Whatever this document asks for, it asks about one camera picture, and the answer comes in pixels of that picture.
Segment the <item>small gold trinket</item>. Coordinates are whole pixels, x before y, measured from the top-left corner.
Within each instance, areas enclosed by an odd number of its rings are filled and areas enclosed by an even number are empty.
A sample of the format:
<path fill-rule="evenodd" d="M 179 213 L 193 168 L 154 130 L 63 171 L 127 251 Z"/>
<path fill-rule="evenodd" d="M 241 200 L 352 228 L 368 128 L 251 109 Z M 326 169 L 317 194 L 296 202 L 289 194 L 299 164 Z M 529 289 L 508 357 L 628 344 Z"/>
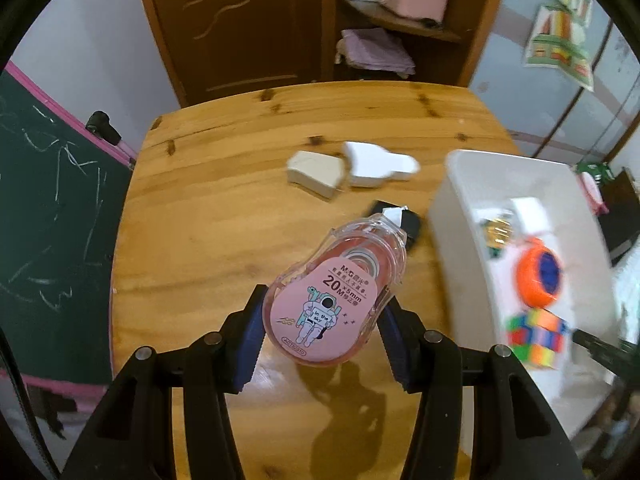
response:
<path fill-rule="evenodd" d="M 480 227 L 489 257 L 499 258 L 511 241 L 513 235 L 511 223 L 506 218 L 499 217 L 484 220 Z"/>

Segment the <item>pink plastic stool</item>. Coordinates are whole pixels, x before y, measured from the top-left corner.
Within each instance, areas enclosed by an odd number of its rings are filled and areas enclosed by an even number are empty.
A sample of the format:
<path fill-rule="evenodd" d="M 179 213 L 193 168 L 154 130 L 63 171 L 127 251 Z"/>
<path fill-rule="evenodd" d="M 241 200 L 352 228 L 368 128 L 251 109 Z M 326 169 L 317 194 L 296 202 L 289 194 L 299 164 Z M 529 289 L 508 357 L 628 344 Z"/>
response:
<path fill-rule="evenodd" d="M 607 214 L 608 207 L 605 205 L 600 188 L 598 187 L 596 180 L 594 180 L 594 177 L 584 171 L 577 175 L 577 179 L 582 187 L 582 192 L 584 192 L 586 196 L 591 212 L 596 216 L 600 216 L 600 214 Z"/>

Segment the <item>white small box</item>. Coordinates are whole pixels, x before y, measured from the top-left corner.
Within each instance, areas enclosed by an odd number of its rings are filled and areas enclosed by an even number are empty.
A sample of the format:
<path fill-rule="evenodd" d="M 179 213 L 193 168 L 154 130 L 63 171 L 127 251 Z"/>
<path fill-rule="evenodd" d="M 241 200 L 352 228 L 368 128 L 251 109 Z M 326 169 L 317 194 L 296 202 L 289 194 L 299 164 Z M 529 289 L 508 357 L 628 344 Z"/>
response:
<path fill-rule="evenodd" d="M 538 235 L 551 231 L 547 211 L 535 197 L 517 197 L 511 200 L 521 231 L 526 235 Z"/>

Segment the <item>beige foam block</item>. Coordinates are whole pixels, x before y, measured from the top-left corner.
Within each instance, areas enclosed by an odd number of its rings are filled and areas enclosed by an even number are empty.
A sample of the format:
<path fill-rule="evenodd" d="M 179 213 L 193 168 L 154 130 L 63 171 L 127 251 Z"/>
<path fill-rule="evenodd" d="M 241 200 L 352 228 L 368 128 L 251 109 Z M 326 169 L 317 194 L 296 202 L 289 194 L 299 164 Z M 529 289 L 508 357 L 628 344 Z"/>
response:
<path fill-rule="evenodd" d="M 331 155 L 298 151 L 286 163 L 288 182 L 332 200 L 345 177 L 343 159 Z"/>

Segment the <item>colourful rubik cube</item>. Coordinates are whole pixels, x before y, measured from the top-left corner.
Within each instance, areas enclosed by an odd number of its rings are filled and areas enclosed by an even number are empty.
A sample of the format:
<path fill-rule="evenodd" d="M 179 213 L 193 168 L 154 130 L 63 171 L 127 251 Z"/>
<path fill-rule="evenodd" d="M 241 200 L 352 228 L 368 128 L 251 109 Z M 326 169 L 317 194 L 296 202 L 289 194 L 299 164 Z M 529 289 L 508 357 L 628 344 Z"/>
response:
<path fill-rule="evenodd" d="M 528 309 L 506 321 L 509 347 L 531 367 L 558 368 L 567 334 L 567 322 L 544 309 Z"/>

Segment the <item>colourful wall poster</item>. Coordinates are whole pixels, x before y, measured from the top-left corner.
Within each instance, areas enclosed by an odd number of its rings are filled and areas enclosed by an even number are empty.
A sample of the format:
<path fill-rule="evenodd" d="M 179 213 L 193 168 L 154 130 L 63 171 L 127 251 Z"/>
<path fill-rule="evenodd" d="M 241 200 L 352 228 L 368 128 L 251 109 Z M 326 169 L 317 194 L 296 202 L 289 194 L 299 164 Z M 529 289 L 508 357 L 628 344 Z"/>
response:
<path fill-rule="evenodd" d="M 555 68 L 592 91 L 593 73 L 585 48 L 592 4 L 592 0 L 542 4 L 525 47 L 524 65 Z"/>

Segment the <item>wooden table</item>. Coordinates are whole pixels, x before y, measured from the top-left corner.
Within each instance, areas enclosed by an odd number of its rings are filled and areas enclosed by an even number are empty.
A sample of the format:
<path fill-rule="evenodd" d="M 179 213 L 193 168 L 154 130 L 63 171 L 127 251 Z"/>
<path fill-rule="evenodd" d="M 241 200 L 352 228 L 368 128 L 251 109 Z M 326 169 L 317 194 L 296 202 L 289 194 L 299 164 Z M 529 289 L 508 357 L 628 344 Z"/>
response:
<path fill-rule="evenodd" d="M 288 182 L 300 150 L 347 141 L 413 156 L 414 177 L 322 200 Z M 306 259 L 376 200 L 426 214 L 458 148 L 516 147 L 465 88 L 342 81 L 229 96 L 160 116 L 142 144 L 113 266 L 112 361 L 188 346 L 257 284 Z M 379 336 L 334 368 L 299 367 L 264 344 L 228 407 L 250 479 L 396 479 L 419 400 L 395 382 Z"/>

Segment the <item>small black white object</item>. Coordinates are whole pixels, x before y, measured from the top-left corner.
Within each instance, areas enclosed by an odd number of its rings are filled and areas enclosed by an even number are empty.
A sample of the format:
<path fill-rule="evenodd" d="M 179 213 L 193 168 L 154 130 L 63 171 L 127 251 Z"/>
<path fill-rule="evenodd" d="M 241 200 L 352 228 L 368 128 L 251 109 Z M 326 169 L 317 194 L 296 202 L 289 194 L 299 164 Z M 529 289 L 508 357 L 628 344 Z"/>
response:
<path fill-rule="evenodd" d="M 369 208 L 366 216 L 369 217 L 372 214 L 382 214 L 387 220 L 402 229 L 406 234 L 406 251 L 412 251 L 420 237 L 423 226 L 423 220 L 416 212 L 407 206 L 397 206 L 377 200 Z"/>

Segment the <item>green chalkboard pink frame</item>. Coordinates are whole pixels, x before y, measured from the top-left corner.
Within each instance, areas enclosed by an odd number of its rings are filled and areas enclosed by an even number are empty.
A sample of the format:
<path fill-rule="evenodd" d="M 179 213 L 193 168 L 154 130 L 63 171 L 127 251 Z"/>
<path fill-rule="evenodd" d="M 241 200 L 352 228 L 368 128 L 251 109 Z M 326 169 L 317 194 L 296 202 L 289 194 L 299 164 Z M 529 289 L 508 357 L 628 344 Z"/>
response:
<path fill-rule="evenodd" d="M 94 403 L 132 170 L 14 64 L 1 73 L 1 327 L 27 385 Z"/>

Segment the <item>brown wooden door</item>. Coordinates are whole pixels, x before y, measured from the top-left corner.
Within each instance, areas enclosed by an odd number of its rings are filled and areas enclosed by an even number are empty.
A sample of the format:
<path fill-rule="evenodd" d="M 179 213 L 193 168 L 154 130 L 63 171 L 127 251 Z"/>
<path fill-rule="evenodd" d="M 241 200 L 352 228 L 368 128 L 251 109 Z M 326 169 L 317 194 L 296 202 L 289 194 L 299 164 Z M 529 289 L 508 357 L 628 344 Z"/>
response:
<path fill-rule="evenodd" d="M 181 106 L 321 77 L 322 0 L 142 0 Z"/>

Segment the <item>sliding glass wardrobe door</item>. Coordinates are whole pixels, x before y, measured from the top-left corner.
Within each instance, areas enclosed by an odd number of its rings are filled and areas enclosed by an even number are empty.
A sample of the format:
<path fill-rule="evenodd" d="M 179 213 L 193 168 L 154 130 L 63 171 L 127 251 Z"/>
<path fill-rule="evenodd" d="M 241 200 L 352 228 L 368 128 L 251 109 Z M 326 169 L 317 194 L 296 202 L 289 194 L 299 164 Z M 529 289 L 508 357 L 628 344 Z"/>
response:
<path fill-rule="evenodd" d="M 525 156 L 574 165 L 607 155 L 639 113 L 639 60 L 610 16 L 593 3 L 586 50 L 594 89 L 557 68 L 527 67 L 539 8 L 554 0 L 501 0 L 470 89 Z"/>

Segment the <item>orange blue tape measure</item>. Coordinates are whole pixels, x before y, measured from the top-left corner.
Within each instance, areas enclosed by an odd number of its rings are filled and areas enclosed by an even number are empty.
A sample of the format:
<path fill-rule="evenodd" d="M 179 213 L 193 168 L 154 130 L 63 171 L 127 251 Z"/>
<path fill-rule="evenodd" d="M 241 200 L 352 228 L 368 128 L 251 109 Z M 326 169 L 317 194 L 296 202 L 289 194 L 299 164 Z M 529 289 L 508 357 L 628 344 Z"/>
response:
<path fill-rule="evenodd" d="M 515 267 L 518 296 L 527 307 L 544 309 L 558 300 L 562 287 L 560 260 L 538 237 L 531 237 Z"/>

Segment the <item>green bag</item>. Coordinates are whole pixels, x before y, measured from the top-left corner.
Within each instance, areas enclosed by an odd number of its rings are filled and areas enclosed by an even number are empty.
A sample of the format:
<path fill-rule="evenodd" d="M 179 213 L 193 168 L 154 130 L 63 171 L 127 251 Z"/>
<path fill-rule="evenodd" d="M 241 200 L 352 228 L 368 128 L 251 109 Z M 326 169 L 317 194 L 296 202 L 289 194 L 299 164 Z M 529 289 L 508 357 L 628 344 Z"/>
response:
<path fill-rule="evenodd" d="M 590 174 L 597 186 L 602 186 L 615 180 L 614 174 L 607 162 L 578 162 L 575 166 L 578 174 Z"/>

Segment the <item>white plastic storage bin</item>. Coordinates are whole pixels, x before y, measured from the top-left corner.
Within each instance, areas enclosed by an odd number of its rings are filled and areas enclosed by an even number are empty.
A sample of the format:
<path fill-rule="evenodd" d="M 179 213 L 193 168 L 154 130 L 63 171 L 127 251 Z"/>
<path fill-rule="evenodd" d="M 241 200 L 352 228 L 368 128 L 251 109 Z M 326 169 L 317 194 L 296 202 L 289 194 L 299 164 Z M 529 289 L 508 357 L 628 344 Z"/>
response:
<path fill-rule="evenodd" d="M 454 151 L 428 210 L 454 338 L 507 344 L 574 437 L 610 391 L 605 368 L 572 341 L 609 344 L 620 316 L 597 218 L 569 166 Z"/>

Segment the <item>white bottle-shaped foam block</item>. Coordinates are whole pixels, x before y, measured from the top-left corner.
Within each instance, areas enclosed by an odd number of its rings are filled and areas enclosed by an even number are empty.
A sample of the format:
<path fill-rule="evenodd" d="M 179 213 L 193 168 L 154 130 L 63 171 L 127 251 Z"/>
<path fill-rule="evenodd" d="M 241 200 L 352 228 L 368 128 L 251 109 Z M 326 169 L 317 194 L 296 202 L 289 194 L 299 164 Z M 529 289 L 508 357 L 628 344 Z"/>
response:
<path fill-rule="evenodd" d="M 349 161 L 349 185 L 378 188 L 387 181 L 405 181 L 421 167 L 410 155 L 387 151 L 378 144 L 347 141 L 343 154 Z"/>

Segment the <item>pink correction tape dispenser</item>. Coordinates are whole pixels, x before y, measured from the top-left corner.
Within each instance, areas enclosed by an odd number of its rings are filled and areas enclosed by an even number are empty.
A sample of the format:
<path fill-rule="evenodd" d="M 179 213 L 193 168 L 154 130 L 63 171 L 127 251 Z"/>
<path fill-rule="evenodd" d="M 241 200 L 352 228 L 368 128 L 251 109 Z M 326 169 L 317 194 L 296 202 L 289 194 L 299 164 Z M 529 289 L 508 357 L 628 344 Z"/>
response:
<path fill-rule="evenodd" d="M 330 230 L 268 287 L 262 322 L 270 341 L 302 365 L 349 360 L 370 338 L 406 266 L 406 234 L 382 214 Z"/>

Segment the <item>folded pink cloth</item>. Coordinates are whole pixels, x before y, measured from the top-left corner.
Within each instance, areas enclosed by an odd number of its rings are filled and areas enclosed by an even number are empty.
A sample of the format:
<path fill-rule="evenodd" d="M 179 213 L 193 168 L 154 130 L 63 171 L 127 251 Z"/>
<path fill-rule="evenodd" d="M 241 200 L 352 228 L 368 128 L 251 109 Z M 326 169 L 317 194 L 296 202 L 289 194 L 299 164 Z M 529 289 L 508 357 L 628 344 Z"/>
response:
<path fill-rule="evenodd" d="M 336 44 L 336 64 L 345 62 L 356 70 L 394 73 L 404 79 L 416 73 L 413 59 L 384 29 L 343 29 L 341 34 Z"/>

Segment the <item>dark cabinet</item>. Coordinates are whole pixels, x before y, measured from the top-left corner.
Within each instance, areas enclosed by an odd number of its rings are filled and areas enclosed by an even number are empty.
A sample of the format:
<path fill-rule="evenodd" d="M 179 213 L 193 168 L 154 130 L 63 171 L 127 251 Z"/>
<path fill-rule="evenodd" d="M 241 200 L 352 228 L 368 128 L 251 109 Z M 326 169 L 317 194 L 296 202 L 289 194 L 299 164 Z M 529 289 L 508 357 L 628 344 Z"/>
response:
<path fill-rule="evenodd" d="M 600 228 L 612 266 L 616 266 L 639 237 L 640 205 L 636 181 L 624 168 L 613 181 L 602 186 L 601 194 L 608 212 L 600 215 Z"/>

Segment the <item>wooden shelf unit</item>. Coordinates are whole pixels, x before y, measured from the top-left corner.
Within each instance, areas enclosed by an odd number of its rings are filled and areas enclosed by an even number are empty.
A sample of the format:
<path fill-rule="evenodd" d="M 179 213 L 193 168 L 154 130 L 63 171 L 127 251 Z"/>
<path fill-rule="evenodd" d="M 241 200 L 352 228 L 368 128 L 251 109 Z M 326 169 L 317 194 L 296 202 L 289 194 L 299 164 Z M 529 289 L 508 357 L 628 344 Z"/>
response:
<path fill-rule="evenodd" d="M 321 0 L 320 78 L 345 78 L 334 67 L 337 41 L 349 28 L 381 27 L 399 38 L 418 81 L 466 87 L 477 68 L 500 0 Z"/>

